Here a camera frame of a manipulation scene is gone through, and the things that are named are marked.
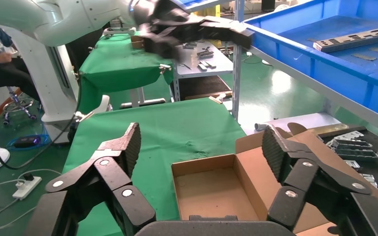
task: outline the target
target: green table cover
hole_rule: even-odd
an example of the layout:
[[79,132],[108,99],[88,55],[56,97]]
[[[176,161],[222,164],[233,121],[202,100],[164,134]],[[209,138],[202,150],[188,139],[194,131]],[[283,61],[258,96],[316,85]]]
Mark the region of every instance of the green table cover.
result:
[[[157,220],[178,220],[171,164],[235,152],[245,133],[222,104],[208,98],[96,114],[79,125],[63,172],[86,162],[101,142],[139,122],[141,151],[133,184],[153,206]],[[79,236],[122,235],[104,203],[80,222]]]
[[[82,86],[79,110],[89,113],[97,108],[104,93],[135,89],[156,82],[160,76],[160,64],[172,65],[172,62],[143,49],[133,49],[128,34],[102,37],[79,70]],[[173,71],[166,71],[164,79],[170,84]]]

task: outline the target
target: blue bin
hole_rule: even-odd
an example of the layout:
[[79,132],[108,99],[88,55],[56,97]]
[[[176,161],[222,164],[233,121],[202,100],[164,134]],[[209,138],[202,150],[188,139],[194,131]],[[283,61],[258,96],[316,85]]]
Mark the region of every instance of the blue bin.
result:
[[377,29],[378,0],[312,0],[245,22],[254,47],[378,113],[378,52],[369,50],[378,43],[326,54],[312,42]]

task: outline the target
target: black pants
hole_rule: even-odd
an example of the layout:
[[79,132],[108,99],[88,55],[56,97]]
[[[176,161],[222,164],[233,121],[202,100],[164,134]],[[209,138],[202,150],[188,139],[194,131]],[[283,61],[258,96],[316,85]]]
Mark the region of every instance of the black pants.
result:
[[0,87],[19,87],[22,92],[40,102],[30,73],[22,59],[14,58],[12,62],[0,64]]

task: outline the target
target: open cardboard box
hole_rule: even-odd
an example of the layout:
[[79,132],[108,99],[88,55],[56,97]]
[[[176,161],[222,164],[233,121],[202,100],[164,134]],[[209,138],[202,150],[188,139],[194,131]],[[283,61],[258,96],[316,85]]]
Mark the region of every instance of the open cardboard box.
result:
[[[325,164],[365,181],[311,131],[298,128],[298,125],[291,129],[293,136],[282,129],[277,130],[284,138],[306,144]],[[266,220],[267,211],[281,185],[263,156],[262,137],[263,132],[260,132],[237,139],[236,154],[172,164],[182,220],[189,220],[190,215],[236,215],[238,220]],[[378,190],[367,185],[378,198]],[[334,224],[315,206],[305,204],[293,232],[299,236],[332,236],[327,231],[330,226]]]

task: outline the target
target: floor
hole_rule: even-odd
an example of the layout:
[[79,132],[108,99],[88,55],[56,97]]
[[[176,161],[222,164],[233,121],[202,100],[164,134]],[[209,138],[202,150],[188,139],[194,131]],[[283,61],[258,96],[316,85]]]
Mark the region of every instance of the floor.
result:
[[[245,60],[242,63],[239,113],[239,122],[241,124],[253,125],[256,122],[265,122],[274,118],[286,118],[320,111],[324,99],[321,95],[272,66],[262,64],[261,59],[257,57],[252,56],[248,58],[245,55],[243,57]],[[231,74],[224,75],[222,78],[232,87]],[[144,91],[146,99],[164,97],[170,102],[168,85],[162,77],[156,83],[144,87]],[[114,109],[118,109],[121,103],[130,101],[127,91],[110,93],[108,95],[111,97]],[[32,107],[31,111],[36,114],[39,113],[36,107]],[[343,108],[339,108],[336,111],[335,118],[344,123],[365,125],[378,135],[377,128]],[[13,115],[11,117],[11,124],[7,127],[2,125],[2,121],[0,118],[0,147],[6,146],[14,138],[24,135],[41,134],[42,132],[40,121],[29,120],[24,114]],[[34,156],[38,151],[39,149],[13,151],[8,163],[11,166],[19,165]],[[16,179],[18,175],[26,170],[46,168],[60,172],[63,169],[68,151],[68,146],[50,147],[27,168],[16,171],[0,168],[0,183]],[[39,173],[39,176],[43,178],[43,183],[53,179],[56,175],[47,171]],[[17,202],[0,214],[0,226],[9,223],[36,205],[41,194],[45,192],[45,184],[43,183],[27,199]],[[4,207],[13,201],[12,194],[16,191],[14,184],[9,183],[0,186],[0,207]],[[22,231],[30,216],[28,214],[10,227],[0,230],[0,235],[22,235]]]

